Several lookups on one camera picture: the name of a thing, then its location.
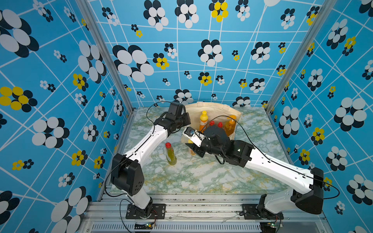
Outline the green bottle red cap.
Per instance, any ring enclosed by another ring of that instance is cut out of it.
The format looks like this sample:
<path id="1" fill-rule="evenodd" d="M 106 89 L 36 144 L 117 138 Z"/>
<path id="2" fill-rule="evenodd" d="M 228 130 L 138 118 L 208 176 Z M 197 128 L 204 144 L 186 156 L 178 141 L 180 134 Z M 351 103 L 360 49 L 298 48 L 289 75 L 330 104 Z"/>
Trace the green bottle red cap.
<path id="1" fill-rule="evenodd" d="M 166 146 L 166 158 L 167 158 L 167 161 L 170 165 L 175 165 L 177 163 L 177 158 L 174 154 L 174 150 L 173 150 L 173 147 L 171 145 L 171 143 L 167 142 L 165 144 Z"/>

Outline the orange pump dish soap bottle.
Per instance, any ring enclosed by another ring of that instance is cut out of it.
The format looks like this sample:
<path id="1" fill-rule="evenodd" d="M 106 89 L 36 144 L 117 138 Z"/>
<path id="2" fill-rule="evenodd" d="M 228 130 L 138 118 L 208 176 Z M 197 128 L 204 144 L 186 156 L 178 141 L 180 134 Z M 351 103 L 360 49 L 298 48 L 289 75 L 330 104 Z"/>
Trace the orange pump dish soap bottle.
<path id="1" fill-rule="evenodd" d="M 228 121 L 226 122 L 224 127 L 227 136 L 231 136 L 234 133 L 236 128 L 236 119 L 237 118 L 235 115 L 231 115 L 228 117 Z"/>

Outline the cream canvas shopping bag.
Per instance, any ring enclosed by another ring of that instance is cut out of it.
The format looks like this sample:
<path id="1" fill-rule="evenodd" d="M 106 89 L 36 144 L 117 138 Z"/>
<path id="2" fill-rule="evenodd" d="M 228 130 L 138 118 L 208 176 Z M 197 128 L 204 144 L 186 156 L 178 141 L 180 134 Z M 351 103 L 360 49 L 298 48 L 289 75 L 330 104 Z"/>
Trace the cream canvas shopping bag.
<path id="1" fill-rule="evenodd" d="M 191 121 L 191 124 L 189 126 L 197 131 L 199 130 L 200 126 L 200 115 L 203 111 L 207 112 L 208 121 L 211 121 L 215 117 L 220 116 L 214 121 L 215 124 L 218 124 L 218 122 L 222 122 L 223 127 L 225 127 L 229 116 L 235 115 L 236 120 L 239 121 L 243 114 L 238 110 L 238 108 L 232 108 L 226 104 L 220 103 L 197 102 L 188 104 L 185 107 Z"/>

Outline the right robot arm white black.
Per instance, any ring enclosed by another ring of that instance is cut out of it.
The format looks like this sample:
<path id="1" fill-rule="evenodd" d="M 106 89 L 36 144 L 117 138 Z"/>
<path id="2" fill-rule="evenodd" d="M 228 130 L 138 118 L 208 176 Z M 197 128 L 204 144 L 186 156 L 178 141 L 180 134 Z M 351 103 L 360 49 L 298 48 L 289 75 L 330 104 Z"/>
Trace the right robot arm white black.
<path id="1" fill-rule="evenodd" d="M 288 189 L 276 194 L 263 194 L 253 215 L 270 219 L 282 211 L 298 208 L 319 215 L 323 207 L 323 171 L 299 168 L 262 153 L 256 146 L 242 140 L 231 140 L 222 128 L 212 126 L 203 133 L 187 127 L 183 135 L 187 146 L 200 157 L 206 153 L 220 156 L 233 166 L 252 169 L 271 176 Z"/>

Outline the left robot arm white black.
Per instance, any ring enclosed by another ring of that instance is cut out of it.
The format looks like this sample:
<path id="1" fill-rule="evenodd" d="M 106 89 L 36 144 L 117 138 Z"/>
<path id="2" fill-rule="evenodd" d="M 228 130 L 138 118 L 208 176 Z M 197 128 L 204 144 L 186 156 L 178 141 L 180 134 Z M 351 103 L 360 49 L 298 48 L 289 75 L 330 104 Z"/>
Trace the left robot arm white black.
<path id="1" fill-rule="evenodd" d="M 190 124 L 186 107 L 171 102 L 153 123 L 149 132 L 134 147 L 124 154 L 116 154 L 112 160 L 110 182 L 128 195 L 137 215 L 148 217 L 153 210 L 153 200 L 143 188 L 144 174 L 142 165 L 160 143 L 172 133 Z"/>

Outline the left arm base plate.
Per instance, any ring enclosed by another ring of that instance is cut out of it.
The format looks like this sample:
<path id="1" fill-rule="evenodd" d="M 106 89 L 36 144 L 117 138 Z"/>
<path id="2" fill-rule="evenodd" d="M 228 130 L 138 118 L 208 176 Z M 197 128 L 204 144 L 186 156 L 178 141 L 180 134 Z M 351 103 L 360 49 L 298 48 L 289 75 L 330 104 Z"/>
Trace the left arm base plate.
<path id="1" fill-rule="evenodd" d="M 145 209 L 128 204 L 126 219 L 164 219 L 166 213 L 165 204 L 150 204 Z"/>

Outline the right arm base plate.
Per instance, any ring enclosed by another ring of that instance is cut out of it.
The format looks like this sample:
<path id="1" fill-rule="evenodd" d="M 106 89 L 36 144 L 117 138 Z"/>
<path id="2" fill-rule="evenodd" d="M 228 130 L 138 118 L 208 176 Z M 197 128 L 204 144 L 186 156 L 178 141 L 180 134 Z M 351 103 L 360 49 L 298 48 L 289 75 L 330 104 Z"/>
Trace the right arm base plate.
<path id="1" fill-rule="evenodd" d="M 259 211 L 257 204 L 242 204 L 242 212 L 240 213 L 245 220 L 283 220 L 282 213 L 273 214 L 266 210 Z"/>

